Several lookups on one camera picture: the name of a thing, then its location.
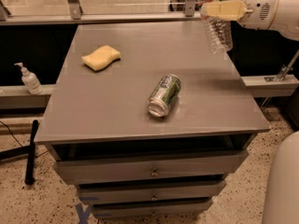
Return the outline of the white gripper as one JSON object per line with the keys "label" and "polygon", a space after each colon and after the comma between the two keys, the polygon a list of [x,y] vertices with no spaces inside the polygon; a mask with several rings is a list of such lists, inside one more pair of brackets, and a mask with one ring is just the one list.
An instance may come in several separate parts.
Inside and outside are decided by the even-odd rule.
{"label": "white gripper", "polygon": [[267,30],[274,17],[278,0],[225,0],[204,3],[200,13],[224,21],[238,21],[247,29]]}

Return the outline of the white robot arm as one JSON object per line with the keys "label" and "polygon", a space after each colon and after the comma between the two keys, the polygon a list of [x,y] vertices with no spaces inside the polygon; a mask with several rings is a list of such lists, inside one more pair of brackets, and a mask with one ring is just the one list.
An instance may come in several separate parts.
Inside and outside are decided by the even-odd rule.
{"label": "white robot arm", "polygon": [[[299,0],[211,0],[200,13],[299,40]],[[272,161],[262,224],[299,224],[299,132],[284,139]]]}

